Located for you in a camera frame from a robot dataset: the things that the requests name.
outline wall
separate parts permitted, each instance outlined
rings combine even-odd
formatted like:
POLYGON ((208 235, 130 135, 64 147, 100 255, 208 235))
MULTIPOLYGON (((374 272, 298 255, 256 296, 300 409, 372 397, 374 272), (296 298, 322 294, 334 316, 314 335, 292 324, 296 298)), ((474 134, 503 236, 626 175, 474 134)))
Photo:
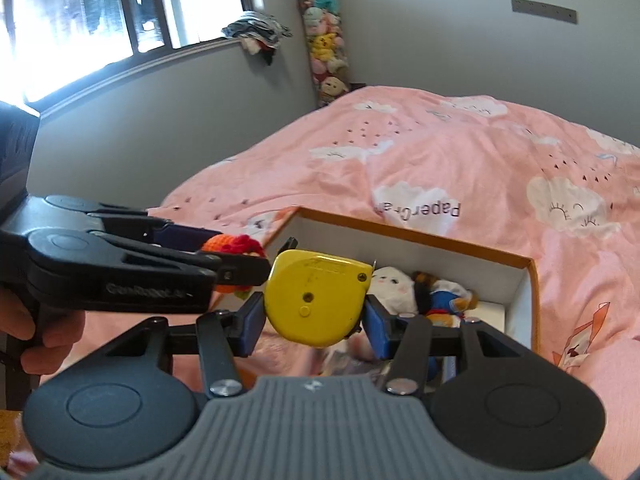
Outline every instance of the wall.
POLYGON ((43 121, 32 194, 147 207, 200 169, 314 108, 296 0, 264 0, 292 28, 274 64, 238 44, 185 57, 90 95, 43 121))
POLYGON ((353 79, 443 95, 490 94, 640 144, 640 0, 341 0, 353 79))

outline window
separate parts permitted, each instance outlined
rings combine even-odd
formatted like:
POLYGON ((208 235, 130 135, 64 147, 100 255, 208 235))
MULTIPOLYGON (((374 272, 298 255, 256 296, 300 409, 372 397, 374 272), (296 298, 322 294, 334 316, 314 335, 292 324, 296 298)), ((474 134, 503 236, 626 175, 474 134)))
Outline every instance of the window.
POLYGON ((0 0, 0 99, 46 108, 113 73, 219 38, 247 7, 246 0, 0 0))

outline red crocheted toy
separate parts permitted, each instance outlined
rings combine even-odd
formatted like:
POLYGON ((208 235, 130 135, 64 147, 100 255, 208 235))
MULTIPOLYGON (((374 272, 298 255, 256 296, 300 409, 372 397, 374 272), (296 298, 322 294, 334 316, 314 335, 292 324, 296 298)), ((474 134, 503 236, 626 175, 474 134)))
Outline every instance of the red crocheted toy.
MULTIPOLYGON (((211 253, 248 254, 249 256, 266 258, 260 242, 249 235, 215 235, 204 242, 201 250, 211 253)), ((218 285, 216 292, 221 294, 231 294, 233 292, 238 298, 245 300, 249 297, 251 289, 250 286, 218 285)))

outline pile of clothes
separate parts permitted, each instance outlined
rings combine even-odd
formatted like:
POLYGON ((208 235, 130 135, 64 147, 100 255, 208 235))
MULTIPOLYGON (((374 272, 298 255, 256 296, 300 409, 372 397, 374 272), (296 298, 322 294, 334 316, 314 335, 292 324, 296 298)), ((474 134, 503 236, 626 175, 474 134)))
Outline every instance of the pile of clothes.
POLYGON ((226 38, 240 38, 242 47, 252 55, 260 53, 267 65, 280 46, 280 38, 292 36, 288 27, 281 25, 273 16, 248 10, 233 23, 222 29, 226 38))

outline yellow tape measure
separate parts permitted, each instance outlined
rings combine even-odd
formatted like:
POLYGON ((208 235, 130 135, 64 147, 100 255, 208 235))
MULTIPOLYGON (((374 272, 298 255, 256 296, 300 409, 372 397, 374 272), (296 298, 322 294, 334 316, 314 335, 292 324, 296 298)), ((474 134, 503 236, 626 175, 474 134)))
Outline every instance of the yellow tape measure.
POLYGON ((267 317, 290 341, 331 346, 358 322, 372 273, 372 266, 348 258, 284 251, 264 289, 267 317))

